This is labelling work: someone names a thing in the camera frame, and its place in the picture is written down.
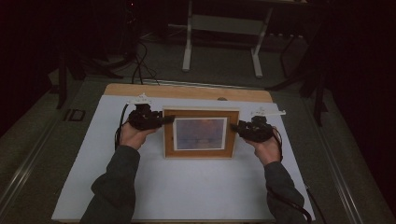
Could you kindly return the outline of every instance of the dark background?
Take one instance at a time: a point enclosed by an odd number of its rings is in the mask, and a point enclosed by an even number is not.
[[[57,68],[62,43],[103,60],[109,52],[134,51],[134,46],[120,41],[125,1],[113,3],[1,1],[0,136],[51,88],[47,74]],[[138,14],[134,15],[159,36],[166,37],[168,22],[186,22],[187,1],[151,0],[139,6]],[[288,10],[285,7],[275,11],[272,32],[292,33],[295,21]],[[256,16],[251,9],[236,13],[248,18]],[[393,214],[396,214],[395,27],[394,0],[335,2],[312,45],[313,56],[309,61],[326,64],[326,86]]]

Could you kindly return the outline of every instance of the person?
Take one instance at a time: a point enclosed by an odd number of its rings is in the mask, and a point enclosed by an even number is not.
[[[138,149],[145,143],[147,136],[157,130],[138,131],[128,122],[122,126],[120,145],[106,172],[92,184],[94,196],[80,220],[81,224],[131,223],[135,202],[134,178],[140,160]],[[303,206],[304,197],[294,187],[288,171],[280,162],[275,138],[262,143],[245,141],[255,148],[254,153],[264,167],[267,188],[275,195],[282,195]],[[306,223],[302,213],[281,202],[274,194],[267,195],[267,203],[276,223]]]

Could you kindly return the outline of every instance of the white board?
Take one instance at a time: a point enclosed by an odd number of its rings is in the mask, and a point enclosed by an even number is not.
[[[52,215],[53,220],[80,220],[93,194],[91,184],[106,171],[114,153],[114,133],[127,96],[102,96],[76,161]],[[239,107],[241,120],[250,121],[260,107],[276,104],[235,101],[151,98],[151,110],[163,106]],[[125,119],[134,109],[129,105]],[[280,116],[267,117],[283,139],[282,163],[305,199],[304,208],[315,219],[300,170]],[[148,136],[140,149],[135,179],[134,221],[263,221],[273,219],[266,203],[264,169],[252,146],[236,137],[232,159],[165,159],[163,129]]]

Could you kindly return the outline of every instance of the wooden edge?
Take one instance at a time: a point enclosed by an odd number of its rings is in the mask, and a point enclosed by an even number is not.
[[[145,93],[148,97],[218,100],[272,103],[268,91],[237,90],[208,87],[154,86],[135,84],[108,84],[104,95],[137,96]]]

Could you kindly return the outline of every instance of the wooden frame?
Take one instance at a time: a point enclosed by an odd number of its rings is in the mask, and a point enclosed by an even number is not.
[[[164,125],[165,158],[226,159],[233,156],[239,108],[164,107],[164,116],[175,116]]]

